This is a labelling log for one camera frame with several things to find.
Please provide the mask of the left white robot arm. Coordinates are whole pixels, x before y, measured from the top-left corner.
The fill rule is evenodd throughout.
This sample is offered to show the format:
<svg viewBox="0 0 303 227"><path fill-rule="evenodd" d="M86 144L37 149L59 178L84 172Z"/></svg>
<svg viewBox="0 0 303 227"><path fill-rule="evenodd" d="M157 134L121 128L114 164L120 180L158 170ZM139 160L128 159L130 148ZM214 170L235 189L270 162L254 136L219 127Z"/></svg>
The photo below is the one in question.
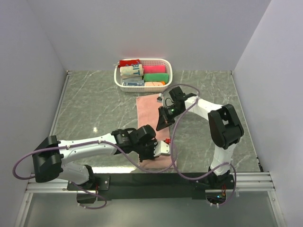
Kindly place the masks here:
<svg viewBox="0 0 303 227"><path fill-rule="evenodd" d="M94 187L95 177L88 165L77 165L76 160L98 155L117 155L135 152L139 160L158 156L160 142L150 125L141 128L117 129L100 137L82 140L61 140L56 136L45 138L32 155L35 180L45 183L56 178L76 183L84 190Z"/></svg>

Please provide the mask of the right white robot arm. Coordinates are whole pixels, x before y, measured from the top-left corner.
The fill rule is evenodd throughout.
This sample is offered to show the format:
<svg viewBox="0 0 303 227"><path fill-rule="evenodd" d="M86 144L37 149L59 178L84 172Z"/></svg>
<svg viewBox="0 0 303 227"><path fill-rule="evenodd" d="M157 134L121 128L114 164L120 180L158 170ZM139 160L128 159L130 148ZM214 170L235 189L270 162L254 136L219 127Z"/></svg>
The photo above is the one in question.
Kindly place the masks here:
<svg viewBox="0 0 303 227"><path fill-rule="evenodd" d="M161 103L158 108L159 119L156 130L163 130L171 125L178 127L182 117L194 113L209 123L209 130L215 151L209 170L202 176L189 177L180 171L177 173L184 179L200 183L206 180L208 189L222 189L227 185L236 188L237 175L231 172L233 151L244 135L243 126L233 105L219 105L200 98L199 94L185 94L180 86L174 86L169 91L172 104L164 104L164 95L159 94L157 101Z"/></svg>

